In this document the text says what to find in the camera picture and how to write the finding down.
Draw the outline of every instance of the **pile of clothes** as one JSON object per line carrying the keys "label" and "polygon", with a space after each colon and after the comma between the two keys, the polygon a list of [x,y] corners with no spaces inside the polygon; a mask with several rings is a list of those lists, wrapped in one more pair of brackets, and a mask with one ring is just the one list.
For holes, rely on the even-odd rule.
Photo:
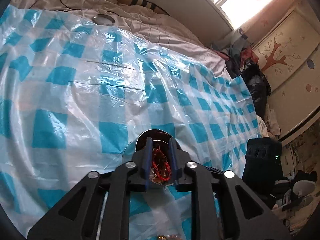
{"label": "pile of clothes", "polygon": [[267,104],[271,88],[259,68],[259,57],[252,51],[244,31],[241,28],[234,30],[223,40],[212,43],[210,49],[225,60],[226,69],[232,79],[242,76],[251,93],[262,136],[279,136],[281,130],[276,114]]}

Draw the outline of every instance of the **bed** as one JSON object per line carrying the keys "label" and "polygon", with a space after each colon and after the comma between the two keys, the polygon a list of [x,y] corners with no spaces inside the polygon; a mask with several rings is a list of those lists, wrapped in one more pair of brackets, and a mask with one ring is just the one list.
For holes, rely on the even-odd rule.
{"label": "bed", "polygon": [[[252,98],[203,45],[229,26],[210,5],[222,31],[206,37],[193,22],[195,35],[174,19],[176,5],[170,17],[116,0],[11,1],[0,21],[0,200],[24,236],[86,173],[120,165],[125,146],[151,128],[196,162],[242,175],[246,143],[260,136]],[[115,26],[94,24],[97,14]],[[172,186],[132,194],[130,238],[190,239],[190,203]]]}

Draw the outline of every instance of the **white bedsheet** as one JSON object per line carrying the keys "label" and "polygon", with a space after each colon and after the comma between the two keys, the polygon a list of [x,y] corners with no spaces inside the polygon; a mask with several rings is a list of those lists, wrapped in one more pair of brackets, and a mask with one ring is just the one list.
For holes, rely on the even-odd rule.
{"label": "white bedsheet", "polygon": [[[30,8],[36,1],[12,0],[11,4],[17,8]],[[118,5],[116,0],[62,0],[62,2],[70,8],[89,9],[71,10],[66,8],[60,0],[39,0],[31,8],[67,10],[88,20],[92,20],[97,14],[108,14],[116,20],[119,28],[198,60],[210,68],[217,77],[231,79],[224,60],[204,47],[190,30],[170,16],[156,14],[151,9],[138,5]]]}

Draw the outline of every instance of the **floor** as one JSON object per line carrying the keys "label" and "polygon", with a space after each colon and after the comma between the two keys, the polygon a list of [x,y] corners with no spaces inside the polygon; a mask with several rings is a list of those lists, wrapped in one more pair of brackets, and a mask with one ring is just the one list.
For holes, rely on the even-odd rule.
{"label": "floor", "polygon": [[320,201],[320,119],[308,130],[282,149],[281,163],[284,175],[290,170],[310,173],[317,171],[316,190],[311,194],[313,202],[296,212],[289,213],[291,229],[299,229],[308,221]]}

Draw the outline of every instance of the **red string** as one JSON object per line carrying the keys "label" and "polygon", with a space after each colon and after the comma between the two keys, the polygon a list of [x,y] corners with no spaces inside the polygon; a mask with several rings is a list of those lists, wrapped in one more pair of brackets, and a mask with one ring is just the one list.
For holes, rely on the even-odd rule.
{"label": "red string", "polygon": [[[155,156],[157,153],[161,153],[161,155],[164,156],[164,154],[162,153],[162,151],[161,151],[160,149],[156,149],[156,151],[155,151],[155,153],[154,153],[154,156]],[[152,161],[152,166],[153,166],[153,168],[155,169],[155,174],[156,174],[156,176],[157,176],[160,180],[162,180],[162,181],[168,181],[168,180],[170,180],[171,169],[170,169],[170,165],[169,165],[168,162],[164,162],[164,165],[166,166],[167,171],[169,172],[169,176],[168,176],[167,178],[164,178],[164,177],[162,177],[162,176],[160,175],[160,172],[159,172],[159,170],[158,170],[158,167],[157,167],[157,165],[156,165],[156,162],[155,162],[155,161]]]}

